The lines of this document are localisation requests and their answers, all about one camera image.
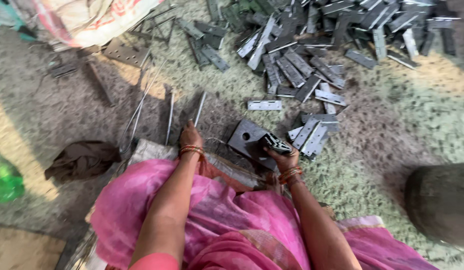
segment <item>woman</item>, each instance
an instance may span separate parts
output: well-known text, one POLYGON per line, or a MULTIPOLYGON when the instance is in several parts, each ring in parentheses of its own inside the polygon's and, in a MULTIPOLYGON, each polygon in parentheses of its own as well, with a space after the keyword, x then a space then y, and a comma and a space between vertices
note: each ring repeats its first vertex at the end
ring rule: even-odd
POLYGON ((292 206, 273 191, 236 196, 231 187, 195 174, 203 140, 192 121, 180 142, 176 166, 157 159, 131 165, 97 199, 91 222, 97 254, 109 264, 124 269, 127 261, 131 270, 436 269, 394 240, 380 218, 337 226, 301 179, 295 148, 289 155, 264 149, 288 184, 292 206), (339 226, 355 230, 344 234, 339 226))

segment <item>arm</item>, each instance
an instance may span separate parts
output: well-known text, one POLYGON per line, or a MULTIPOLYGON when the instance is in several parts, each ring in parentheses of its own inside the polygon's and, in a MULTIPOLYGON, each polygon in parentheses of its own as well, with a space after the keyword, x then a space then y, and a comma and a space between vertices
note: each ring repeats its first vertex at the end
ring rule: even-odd
MULTIPOLYGON (((191 120, 184 127, 180 141, 182 146, 202 146, 202 138, 191 120)), ((192 178, 199 157, 197 152, 185 152, 173 174, 155 195, 140 229, 129 267, 155 252, 168 253, 181 265, 192 178)))
MULTIPOLYGON (((297 166, 299 161, 299 151, 293 147, 292 149, 289 155, 280 155, 271 149, 265 148, 264 150, 275 159, 279 171, 283 173, 297 166)), ((295 179, 300 180, 300 176, 296 174, 289 178, 288 182, 295 179)), ((289 188, 314 268, 316 270, 361 270, 359 261, 341 230, 325 213, 307 186, 303 182, 297 182, 289 188)))

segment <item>woman's left hand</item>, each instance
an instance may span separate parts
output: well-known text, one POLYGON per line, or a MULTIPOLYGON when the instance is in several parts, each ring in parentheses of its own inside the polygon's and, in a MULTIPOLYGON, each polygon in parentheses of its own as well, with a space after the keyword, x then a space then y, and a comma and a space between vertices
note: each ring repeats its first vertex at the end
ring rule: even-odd
POLYGON ((192 120, 189 120, 183 127, 182 134, 180 135, 180 145, 181 147, 186 145, 196 145, 202 147, 204 145, 204 140, 200 136, 192 120))

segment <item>brown cloth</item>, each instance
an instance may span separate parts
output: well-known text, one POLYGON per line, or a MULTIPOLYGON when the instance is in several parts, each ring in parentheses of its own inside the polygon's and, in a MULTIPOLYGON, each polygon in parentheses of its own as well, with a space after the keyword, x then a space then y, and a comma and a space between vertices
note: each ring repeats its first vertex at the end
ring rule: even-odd
POLYGON ((121 161, 119 149, 102 141, 80 141, 68 145, 57 156, 45 178, 57 181, 90 179, 105 173, 113 163, 121 161))

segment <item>pink saree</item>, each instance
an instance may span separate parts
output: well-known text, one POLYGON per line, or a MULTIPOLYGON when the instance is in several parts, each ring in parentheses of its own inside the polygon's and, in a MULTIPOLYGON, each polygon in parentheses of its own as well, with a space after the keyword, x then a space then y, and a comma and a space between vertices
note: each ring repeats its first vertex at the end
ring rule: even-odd
MULTIPOLYGON (((91 224, 97 235, 96 253, 109 265, 127 269, 151 201, 175 164, 165 159, 136 163, 104 187, 91 224)), ((206 173, 211 178, 217 174, 213 169, 206 173)), ((311 269, 289 199, 273 191, 236 195, 247 187, 211 178, 196 174, 193 179, 183 255, 188 269, 311 269)), ((395 240, 378 217, 337 225, 365 270, 437 269, 395 240)))

